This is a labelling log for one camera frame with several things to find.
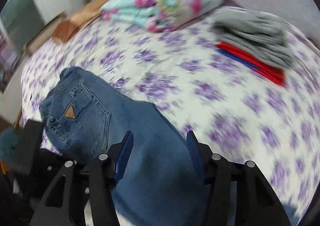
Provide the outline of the blue denim jeans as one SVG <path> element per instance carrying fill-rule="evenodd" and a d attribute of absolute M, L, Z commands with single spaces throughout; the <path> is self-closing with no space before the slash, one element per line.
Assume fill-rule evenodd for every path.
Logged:
<path fill-rule="evenodd" d="M 80 67 L 63 70 L 40 104 L 52 145 L 87 163 L 131 131 L 134 142 L 114 206 L 133 225 L 200 225 L 210 187 L 191 162 L 184 138 L 148 102 L 134 101 Z"/>

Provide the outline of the teal fuzzy sleeve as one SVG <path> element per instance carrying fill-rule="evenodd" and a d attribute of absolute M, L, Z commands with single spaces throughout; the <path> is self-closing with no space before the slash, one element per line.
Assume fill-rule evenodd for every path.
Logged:
<path fill-rule="evenodd" d="M 8 166 L 12 165 L 15 149 L 20 139 L 21 133 L 13 127 L 6 128 L 1 132 L 0 138 L 0 156 L 1 161 Z"/>

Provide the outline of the purple floral bed sheet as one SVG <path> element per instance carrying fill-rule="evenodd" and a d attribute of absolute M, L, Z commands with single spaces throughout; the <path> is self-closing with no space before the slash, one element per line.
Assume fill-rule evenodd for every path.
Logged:
<path fill-rule="evenodd" d="M 215 14 L 174 32 L 97 19 L 70 42 L 47 40 L 25 64 L 24 119 L 40 120 L 40 103 L 72 66 L 120 93 L 151 102 L 182 134 L 232 162 L 253 160 L 299 225 L 319 185 L 319 49 L 287 25 L 296 63 L 279 86 L 215 47 Z"/>

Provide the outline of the folded red blue garment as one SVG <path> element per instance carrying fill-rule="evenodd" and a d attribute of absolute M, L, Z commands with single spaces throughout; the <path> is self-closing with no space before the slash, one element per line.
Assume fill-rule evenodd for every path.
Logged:
<path fill-rule="evenodd" d="M 286 84 L 285 73 L 283 69 L 270 66 L 262 61 L 258 60 L 255 56 L 250 53 L 241 50 L 228 43 L 217 43 L 216 47 L 218 51 L 224 56 L 232 58 L 245 66 L 249 67 L 251 70 L 267 78 L 276 85 L 284 87 Z"/>

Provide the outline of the brown wooden headboard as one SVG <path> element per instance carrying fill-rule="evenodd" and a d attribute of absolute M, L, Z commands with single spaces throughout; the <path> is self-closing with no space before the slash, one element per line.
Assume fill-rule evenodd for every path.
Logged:
<path fill-rule="evenodd" d="M 67 43 L 79 31 L 97 19 L 101 13 L 100 9 L 109 0 L 92 0 L 82 9 L 62 21 L 52 34 L 52 40 L 57 43 Z"/>

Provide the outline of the folded grey garment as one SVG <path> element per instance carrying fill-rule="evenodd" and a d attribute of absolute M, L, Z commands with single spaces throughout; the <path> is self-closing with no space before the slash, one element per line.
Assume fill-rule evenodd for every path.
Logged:
<path fill-rule="evenodd" d="M 215 15 L 213 31 L 217 41 L 246 51 L 270 66 L 290 69 L 295 65 L 285 21 L 278 16 L 226 7 Z"/>

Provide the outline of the teal pink floral blanket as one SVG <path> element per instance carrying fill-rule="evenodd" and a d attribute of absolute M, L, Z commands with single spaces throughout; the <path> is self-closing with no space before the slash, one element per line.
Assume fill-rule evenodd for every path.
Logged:
<path fill-rule="evenodd" d="M 109 0 L 105 19 L 131 23 L 150 32 L 174 31 L 219 7 L 223 0 Z"/>

